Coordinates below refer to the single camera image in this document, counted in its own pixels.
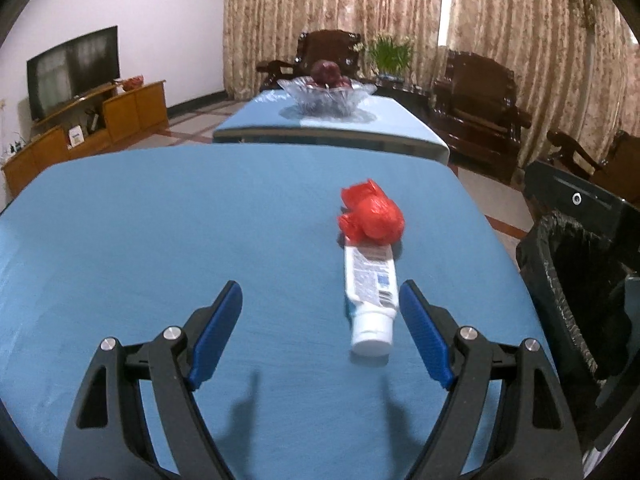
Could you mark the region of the white toothpaste tube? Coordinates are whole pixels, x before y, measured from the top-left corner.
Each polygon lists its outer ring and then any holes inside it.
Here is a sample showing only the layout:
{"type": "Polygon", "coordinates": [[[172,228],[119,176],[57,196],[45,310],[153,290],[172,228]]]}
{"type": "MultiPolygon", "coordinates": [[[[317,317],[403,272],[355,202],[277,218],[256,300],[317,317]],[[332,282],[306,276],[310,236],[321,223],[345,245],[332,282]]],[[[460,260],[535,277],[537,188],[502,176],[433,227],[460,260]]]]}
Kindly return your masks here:
{"type": "Polygon", "coordinates": [[[352,328],[350,350],[362,358],[386,358],[393,348],[399,308],[390,245],[344,245],[345,296],[352,328]]]}

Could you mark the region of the dark red fruit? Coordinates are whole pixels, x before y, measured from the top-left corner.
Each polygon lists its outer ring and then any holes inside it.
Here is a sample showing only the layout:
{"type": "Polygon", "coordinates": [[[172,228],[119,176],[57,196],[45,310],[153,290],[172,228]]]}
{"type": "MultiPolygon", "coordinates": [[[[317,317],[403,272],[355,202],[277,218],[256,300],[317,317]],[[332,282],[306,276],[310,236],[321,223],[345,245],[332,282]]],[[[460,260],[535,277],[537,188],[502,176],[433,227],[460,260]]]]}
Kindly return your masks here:
{"type": "Polygon", "coordinates": [[[314,83],[327,89],[350,88],[352,83],[347,76],[343,76],[340,66],[328,60],[319,60],[311,67],[310,76],[314,83]]]}

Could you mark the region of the blue tablecloth table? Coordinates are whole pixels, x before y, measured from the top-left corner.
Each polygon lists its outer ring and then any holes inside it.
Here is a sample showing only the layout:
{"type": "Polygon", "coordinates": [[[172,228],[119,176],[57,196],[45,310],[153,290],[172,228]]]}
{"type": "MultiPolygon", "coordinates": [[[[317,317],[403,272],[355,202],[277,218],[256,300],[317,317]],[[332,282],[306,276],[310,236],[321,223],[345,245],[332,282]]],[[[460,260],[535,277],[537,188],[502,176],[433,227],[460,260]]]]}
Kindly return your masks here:
{"type": "Polygon", "coordinates": [[[369,96],[347,117],[306,116],[282,90],[258,94],[213,131],[217,143],[319,144],[405,154],[449,164],[448,145],[386,96],[369,96]]]}
{"type": "Polygon", "coordinates": [[[211,304],[243,309],[196,393],[240,479],[399,479],[446,393],[397,321],[383,362],[349,351],[337,216],[375,181],[400,207],[401,281],[487,338],[544,334],[513,260],[446,166],[283,144],[126,151],[47,169],[1,217],[1,399],[43,463],[108,336],[137,344],[211,304]]]}

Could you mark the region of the green potted plant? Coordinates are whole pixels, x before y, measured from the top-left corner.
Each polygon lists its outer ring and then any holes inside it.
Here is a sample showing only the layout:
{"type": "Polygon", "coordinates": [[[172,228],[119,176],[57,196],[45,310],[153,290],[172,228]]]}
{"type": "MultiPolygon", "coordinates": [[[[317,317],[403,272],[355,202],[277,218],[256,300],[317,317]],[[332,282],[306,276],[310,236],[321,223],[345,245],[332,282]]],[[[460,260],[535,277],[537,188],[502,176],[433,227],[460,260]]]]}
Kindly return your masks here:
{"type": "Polygon", "coordinates": [[[367,43],[366,52],[378,76],[403,77],[410,70],[413,42],[407,36],[380,32],[367,43]]]}

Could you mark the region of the wooden tv cabinet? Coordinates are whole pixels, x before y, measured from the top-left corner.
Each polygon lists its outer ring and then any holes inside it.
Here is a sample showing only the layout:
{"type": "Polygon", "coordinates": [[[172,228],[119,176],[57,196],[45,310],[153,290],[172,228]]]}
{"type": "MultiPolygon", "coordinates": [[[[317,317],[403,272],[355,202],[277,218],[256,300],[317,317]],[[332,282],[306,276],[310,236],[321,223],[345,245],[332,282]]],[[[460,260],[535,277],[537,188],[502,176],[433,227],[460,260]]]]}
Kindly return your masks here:
{"type": "Polygon", "coordinates": [[[11,197],[47,168],[120,151],[168,127],[165,83],[104,84],[34,123],[35,136],[2,165],[11,197]]]}

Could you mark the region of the dark side table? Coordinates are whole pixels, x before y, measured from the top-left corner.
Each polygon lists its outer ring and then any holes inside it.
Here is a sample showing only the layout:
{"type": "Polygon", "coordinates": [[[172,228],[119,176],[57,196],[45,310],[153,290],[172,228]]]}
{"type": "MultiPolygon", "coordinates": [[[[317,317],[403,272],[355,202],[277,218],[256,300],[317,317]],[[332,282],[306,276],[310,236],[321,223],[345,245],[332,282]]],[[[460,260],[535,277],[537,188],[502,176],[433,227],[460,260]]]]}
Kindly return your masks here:
{"type": "Polygon", "coordinates": [[[415,84],[406,82],[378,79],[375,83],[376,96],[385,96],[397,101],[411,114],[427,122],[430,114],[431,91],[423,89],[415,84]]]}

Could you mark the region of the glass fruit bowl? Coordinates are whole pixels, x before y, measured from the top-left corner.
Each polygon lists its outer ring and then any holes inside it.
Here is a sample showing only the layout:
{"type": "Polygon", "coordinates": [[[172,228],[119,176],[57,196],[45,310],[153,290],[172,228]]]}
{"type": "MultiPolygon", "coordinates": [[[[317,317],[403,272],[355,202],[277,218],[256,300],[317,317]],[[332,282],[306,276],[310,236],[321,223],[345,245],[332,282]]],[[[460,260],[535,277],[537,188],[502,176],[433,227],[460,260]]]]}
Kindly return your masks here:
{"type": "Polygon", "coordinates": [[[311,76],[279,79],[277,84],[306,116],[343,118],[352,116],[358,106],[376,91],[375,84],[350,80],[350,87],[323,88],[311,76]]]}

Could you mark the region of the red ornament on cabinet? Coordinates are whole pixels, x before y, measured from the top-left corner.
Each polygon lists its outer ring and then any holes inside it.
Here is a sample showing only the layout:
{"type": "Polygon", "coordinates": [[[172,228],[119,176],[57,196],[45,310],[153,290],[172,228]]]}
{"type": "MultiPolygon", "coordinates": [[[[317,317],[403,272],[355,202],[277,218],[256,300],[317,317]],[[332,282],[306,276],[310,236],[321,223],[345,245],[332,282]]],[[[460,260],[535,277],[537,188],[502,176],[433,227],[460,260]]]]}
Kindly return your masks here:
{"type": "Polygon", "coordinates": [[[122,86],[122,90],[124,90],[125,92],[136,90],[144,85],[144,77],[142,75],[138,75],[123,79],[120,82],[120,85],[122,86]]]}

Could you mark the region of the blue tablecloth near table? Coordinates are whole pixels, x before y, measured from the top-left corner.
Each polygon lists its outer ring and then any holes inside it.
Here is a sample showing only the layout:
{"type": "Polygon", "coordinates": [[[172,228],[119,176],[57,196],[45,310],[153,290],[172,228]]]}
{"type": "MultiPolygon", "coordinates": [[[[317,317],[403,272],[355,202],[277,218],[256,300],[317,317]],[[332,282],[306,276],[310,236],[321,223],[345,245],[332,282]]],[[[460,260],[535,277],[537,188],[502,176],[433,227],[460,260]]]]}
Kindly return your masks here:
{"type": "Polygon", "coordinates": [[[240,479],[399,479],[446,393],[397,321],[383,362],[349,351],[337,216],[375,181],[400,207],[401,281],[487,338],[544,334],[513,260],[446,166],[283,144],[126,151],[47,169],[1,217],[1,399],[43,463],[108,336],[137,344],[211,304],[243,309],[196,393],[240,479]]]}

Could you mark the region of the dark wooden sofa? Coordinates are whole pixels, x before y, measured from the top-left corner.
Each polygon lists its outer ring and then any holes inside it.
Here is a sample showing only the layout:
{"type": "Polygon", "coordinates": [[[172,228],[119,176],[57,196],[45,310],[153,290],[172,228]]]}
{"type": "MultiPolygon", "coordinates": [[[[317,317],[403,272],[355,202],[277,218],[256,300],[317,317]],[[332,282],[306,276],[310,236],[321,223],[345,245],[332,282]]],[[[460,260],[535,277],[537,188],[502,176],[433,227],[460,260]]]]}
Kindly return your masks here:
{"type": "Polygon", "coordinates": [[[639,143],[620,129],[605,154],[597,162],[577,140],[560,130],[549,130],[547,140],[556,148],[547,160],[600,188],[604,188],[632,206],[639,207],[639,143]]]}

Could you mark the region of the patterned beige curtains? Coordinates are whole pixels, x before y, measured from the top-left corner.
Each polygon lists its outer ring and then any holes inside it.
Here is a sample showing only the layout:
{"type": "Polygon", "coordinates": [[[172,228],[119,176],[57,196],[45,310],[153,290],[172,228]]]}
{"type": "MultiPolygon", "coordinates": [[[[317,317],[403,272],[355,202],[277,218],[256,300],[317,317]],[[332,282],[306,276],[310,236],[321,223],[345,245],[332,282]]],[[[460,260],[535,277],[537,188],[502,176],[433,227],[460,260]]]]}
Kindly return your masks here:
{"type": "Polygon", "coordinates": [[[330,28],[410,41],[407,76],[422,87],[453,50],[510,68],[533,117],[521,164],[548,151],[552,128],[597,157],[617,130],[639,131],[638,35],[614,0],[224,0],[228,95],[254,96],[259,62],[292,58],[302,32],[330,28]]]}

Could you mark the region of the flat screen television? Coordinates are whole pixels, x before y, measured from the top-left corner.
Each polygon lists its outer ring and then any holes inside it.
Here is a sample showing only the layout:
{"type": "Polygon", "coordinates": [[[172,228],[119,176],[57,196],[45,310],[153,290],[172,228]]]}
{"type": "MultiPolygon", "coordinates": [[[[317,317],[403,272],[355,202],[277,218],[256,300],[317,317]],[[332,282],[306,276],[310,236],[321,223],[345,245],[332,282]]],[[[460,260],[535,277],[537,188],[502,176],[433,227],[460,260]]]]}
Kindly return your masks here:
{"type": "Polygon", "coordinates": [[[118,27],[90,32],[26,64],[30,116],[40,122],[62,105],[120,77],[118,27]]]}

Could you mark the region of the red plastic bag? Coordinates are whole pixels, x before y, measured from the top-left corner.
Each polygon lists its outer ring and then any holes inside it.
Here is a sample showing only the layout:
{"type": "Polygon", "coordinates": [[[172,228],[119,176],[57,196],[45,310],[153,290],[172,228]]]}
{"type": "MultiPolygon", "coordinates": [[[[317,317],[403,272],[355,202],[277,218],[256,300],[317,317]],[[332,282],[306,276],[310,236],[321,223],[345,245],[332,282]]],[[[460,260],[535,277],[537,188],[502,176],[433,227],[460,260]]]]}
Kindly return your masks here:
{"type": "Polygon", "coordinates": [[[354,184],[341,189],[346,210],[337,224],[346,240],[352,243],[391,245],[401,240],[405,218],[400,208],[376,182],[354,184]]]}

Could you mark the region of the black trash bin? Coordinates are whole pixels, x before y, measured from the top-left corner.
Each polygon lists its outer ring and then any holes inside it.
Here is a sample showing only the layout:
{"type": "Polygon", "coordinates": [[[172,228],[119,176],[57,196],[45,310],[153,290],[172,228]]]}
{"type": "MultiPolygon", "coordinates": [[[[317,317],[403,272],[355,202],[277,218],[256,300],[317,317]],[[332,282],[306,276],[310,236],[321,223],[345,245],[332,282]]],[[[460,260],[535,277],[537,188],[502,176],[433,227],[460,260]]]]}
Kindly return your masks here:
{"type": "Polygon", "coordinates": [[[537,220],[516,260],[570,410],[589,412],[629,360],[628,272],[603,237],[559,212],[537,220]]]}

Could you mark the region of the blue tablecloth far table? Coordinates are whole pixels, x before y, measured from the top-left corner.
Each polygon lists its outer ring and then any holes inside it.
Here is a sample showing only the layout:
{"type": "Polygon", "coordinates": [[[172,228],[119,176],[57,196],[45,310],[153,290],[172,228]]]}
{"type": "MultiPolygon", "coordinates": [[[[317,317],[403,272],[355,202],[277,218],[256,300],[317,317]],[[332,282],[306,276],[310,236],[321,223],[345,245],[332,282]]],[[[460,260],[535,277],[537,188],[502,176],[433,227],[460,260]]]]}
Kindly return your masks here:
{"type": "Polygon", "coordinates": [[[258,94],[213,131],[217,143],[319,144],[405,154],[449,164],[448,145],[386,96],[369,96],[347,117],[306,116],[282,90],[258,94]]]}

